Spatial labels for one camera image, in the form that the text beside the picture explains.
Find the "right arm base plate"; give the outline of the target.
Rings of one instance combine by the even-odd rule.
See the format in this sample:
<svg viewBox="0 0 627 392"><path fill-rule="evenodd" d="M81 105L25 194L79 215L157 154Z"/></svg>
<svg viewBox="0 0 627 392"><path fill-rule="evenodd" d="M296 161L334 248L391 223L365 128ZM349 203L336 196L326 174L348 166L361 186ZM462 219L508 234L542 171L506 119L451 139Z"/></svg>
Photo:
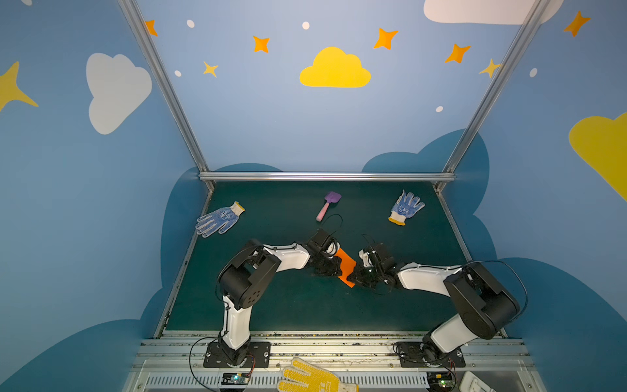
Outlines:
<svg viewBox="0 0 627 392"><path fill-rule="evenodd" d="M444 353L437 347L421 341L398 341L393 347L403 368L464 368L465 358L460 348Z"/></svg>

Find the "orange square paper sheet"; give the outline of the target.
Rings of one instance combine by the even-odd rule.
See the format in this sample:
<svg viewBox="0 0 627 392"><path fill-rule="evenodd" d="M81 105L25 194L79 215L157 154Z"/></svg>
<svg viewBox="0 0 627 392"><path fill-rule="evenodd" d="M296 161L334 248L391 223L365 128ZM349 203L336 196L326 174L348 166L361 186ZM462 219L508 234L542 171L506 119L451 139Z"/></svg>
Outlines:
<svg viewBox="0 0 627 392"><path fill-rule="evenodd" d="M350 257L342 248L339 248L336 252L336 256L341 259L341 275L338 277L348 287L353 288L355 283L349 281L349 276L354 272L354 268L357 265L356 261Z"/></svg>

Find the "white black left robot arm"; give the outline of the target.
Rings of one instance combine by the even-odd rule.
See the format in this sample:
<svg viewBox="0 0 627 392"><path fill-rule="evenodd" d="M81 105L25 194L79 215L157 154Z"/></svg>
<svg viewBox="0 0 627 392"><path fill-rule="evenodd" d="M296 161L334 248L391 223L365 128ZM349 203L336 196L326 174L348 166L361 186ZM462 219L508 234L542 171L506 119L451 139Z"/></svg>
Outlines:
<svg viewBox="0 0 627 392"><path fill-rule="evenodd" d="M338 277L342 275L340 249L337 239L322 229L305 243L274 246L252 239L245 244L217 278L225 311L217 347L228 365L237 366L246 361L250 352L252 307L276 274L312 268L318 276Z"/></svg>

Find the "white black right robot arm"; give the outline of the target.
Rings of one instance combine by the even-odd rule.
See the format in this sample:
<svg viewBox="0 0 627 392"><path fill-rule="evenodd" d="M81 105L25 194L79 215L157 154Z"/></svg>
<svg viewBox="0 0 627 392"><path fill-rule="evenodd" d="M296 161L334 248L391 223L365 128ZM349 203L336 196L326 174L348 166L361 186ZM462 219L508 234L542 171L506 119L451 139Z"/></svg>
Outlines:
<svg viewBox="0 0 627 392"><path fill-rule="evenodd" d="M381 243L359 252L346 280L362 287L380 285L408 291L432 292L448 297L457 314L429 331L414 349L417 359L409 359L411 349L399 357L414 364L444 366L456 352L476 339L490 340L525 308L481 261L463 266L428 266L416 262L398 266Z"/></svg>

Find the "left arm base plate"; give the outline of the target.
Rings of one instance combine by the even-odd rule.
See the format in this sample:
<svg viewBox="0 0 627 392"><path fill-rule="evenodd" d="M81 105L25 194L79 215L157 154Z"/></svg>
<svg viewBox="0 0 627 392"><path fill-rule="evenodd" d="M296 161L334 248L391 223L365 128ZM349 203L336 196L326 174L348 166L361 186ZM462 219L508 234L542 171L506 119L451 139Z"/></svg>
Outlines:
<svg viewBox="0 0 627 392"><path fill-rule="evenodd" d="M235 350L223 341L208 345L204 356L205 368L267 368L271 344L268 341L248 342Z"/></svg>

